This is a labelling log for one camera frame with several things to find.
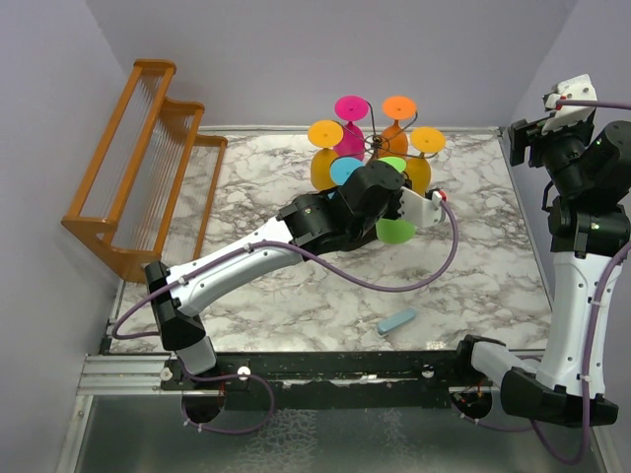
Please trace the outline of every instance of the white marble countertop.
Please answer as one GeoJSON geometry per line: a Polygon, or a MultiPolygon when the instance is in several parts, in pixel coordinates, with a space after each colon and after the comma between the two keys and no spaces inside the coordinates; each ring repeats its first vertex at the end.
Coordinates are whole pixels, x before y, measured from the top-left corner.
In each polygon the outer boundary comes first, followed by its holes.
{"type": "MultiPolygon", "coordinates": [[[[447,191],[460,225],[452,267],[420,291],[371,292],[314,263],[266,275],[216,301],[202,319],[217,351],[440,350],[464,335],[503,340],[511,348],[543,348],[550,307],[537,269],[498,140],[491,135],[454,135],[432,159],[432,186],[447,191]],[[381,337],[377,323],[413,307],[417,317],[381,337]]],[[[243,237],[293,197],[313,189],[309,166],[316,148],[305,135],[229,137],[202,254],[243,237]]],[[[194,229],[210,179],[203,149],[191,156],[164,261],[190,259],[194,229]]],[[[382,285],[410,284],[445,261],[450,226],[419,233],[403,245],[372,242],[351,253],[324,258],[351,274],[382,285]]],[[[119,314],[146,290],[128,284],[119,314]]],[[[154,329],[149,307],[122,333],[154,329]]],[[[111,351],[162,351],[156,337],[113,341],[111,351]]]]}

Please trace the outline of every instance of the gray wall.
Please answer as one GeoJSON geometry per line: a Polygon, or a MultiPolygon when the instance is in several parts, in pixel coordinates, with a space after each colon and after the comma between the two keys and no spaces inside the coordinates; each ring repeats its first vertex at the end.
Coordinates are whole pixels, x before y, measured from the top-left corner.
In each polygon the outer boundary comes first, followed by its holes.
{"type": "Polygon", "coordinates": [[[125,77],[82,0],[0,5],[0,471],[53,471],[109,270],[59,224],[125,77]]]}
{"type": "MultiPolygon", "coordinates": [[[[513,120],[528,120],[543,116],[540,96],[553,84],[589,73],[598,97],[603,100],[631,99],[631,3],[623,0],[581,0],[570,15],[563,32],[539,66],[527,92],[520,101],[513,120]]],[[[631,119],[629,112],[600,110],[597,112],[596,133],[609,121],[631,119]]],[[[513,169],[514,180],[522,197],[545,276],[553,286],[552,256],[549,253],[551,238],[545,214],[539,209],[543,187],[549,178],[544,169],[529,169],[522,165],[513,169]]],[[[631,213],[631,198],[623,200],[631,213]]],[[[631,471],[631,407],[626,402],[631,391],[628,361],[631,357],[631,263],[627,263],[618,280],[613,296],[607,327],[605,348],[605,382],[607,397],[620,403],[618,423],[612,431],[618,453],[631,471]]]]}
{"type": "Polygon", "coordinates": [[[203,124],[309,125],[409,95],[424,123],[496,126],[575,0],[87,0],[124,70],[168,57],[203,124]]]}

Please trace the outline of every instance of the yellow disc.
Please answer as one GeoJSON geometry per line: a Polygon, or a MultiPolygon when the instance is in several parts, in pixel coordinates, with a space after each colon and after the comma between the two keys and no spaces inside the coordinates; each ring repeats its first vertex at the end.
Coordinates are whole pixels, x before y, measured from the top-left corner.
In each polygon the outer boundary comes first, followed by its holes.
{"type": "Polygon", "coordinates": [[[309,127],[307,137],[312,145],[319,148],[332,148],[342,141],[344,130],[333,120],[320,120],[309,127]]]}
{"type": "Polygon", "coordinates": [[[416,103],[404,96],[388,97],[383,105],[384,113],[393,120],[405,120],[416,113],[416,103]]]}
{"type": "Polygon", "coordinates": [[[425,195],[432,179],[432,169],[424,158],[410,158],[407,160],[405,173],[412,181],[412,190],[419,195],[425,195]]]}
{"type": "Polygon", "coordinates": [[[312,186],[315,189],[326,190],[335,187],[335,182],[331,179],[330,169],[337,158],[337,153],[328,148],[315,153],[311,169],[312,186]]]}
{"type": "Polygon", "coordinates": [[[447,140],[436,128],[420,126],[410,133],[410,143],[421,153],[438,153],[445,148],[447,140]]]}

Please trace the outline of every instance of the light blue block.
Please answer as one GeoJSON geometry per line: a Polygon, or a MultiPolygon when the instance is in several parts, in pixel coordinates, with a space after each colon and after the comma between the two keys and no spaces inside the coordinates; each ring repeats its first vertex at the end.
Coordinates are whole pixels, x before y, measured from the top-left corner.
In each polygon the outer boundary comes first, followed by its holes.
{"type": "Polygon", "coordinates": [[[380,335],[388,335],[388,333],[392,330],[414,320],[414,317],[416,317],[416,310],[413,308],[407,308],[406,310],[397,312],[395,315],[379,322],[377,324],[377,331],[380,335]]]}

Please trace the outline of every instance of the wooden rack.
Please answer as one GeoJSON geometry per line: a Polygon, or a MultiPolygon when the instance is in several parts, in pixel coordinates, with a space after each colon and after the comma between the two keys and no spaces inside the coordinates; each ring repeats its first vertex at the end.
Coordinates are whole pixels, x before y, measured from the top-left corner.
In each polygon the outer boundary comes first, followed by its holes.
{"type": "Polygon", "coordinates": [[[61,224],[125,281],[144,283],[142,266],[161,259],[193,147],[218,155],[195,249],[201,251],[228,140],[198,135],[204,106],[175,101],[175,65],[139,59],[61,224]]]}

